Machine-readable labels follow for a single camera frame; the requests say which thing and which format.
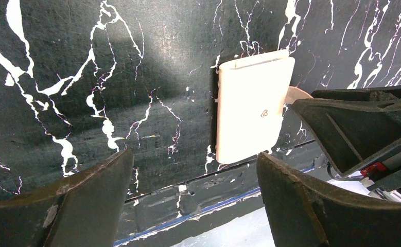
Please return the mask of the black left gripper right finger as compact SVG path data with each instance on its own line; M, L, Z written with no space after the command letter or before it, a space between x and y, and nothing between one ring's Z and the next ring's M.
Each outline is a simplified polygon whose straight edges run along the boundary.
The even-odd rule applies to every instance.
M256 172L276 246L401 246L401 203L337 187L264 152Z

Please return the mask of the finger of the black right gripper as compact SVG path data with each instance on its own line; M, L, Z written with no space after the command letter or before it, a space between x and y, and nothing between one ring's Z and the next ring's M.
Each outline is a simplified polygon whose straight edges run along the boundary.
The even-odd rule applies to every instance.
M369 190L401 188L401 85L314 91L291 108L341 178L360 172Z

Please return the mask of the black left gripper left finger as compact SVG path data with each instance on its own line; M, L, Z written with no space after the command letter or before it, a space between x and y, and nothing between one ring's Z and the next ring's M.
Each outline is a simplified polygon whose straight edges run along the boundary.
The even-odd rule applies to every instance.
M0 246L113 246L134 165L130 149L0 201Z

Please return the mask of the beige leather card holder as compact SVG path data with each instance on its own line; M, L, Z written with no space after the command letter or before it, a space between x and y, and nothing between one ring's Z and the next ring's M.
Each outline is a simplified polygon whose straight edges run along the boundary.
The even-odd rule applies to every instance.
M286 49L224 62L218 72L216 161L232 164L272 148L284 104L310 99L291 86L295 59Z

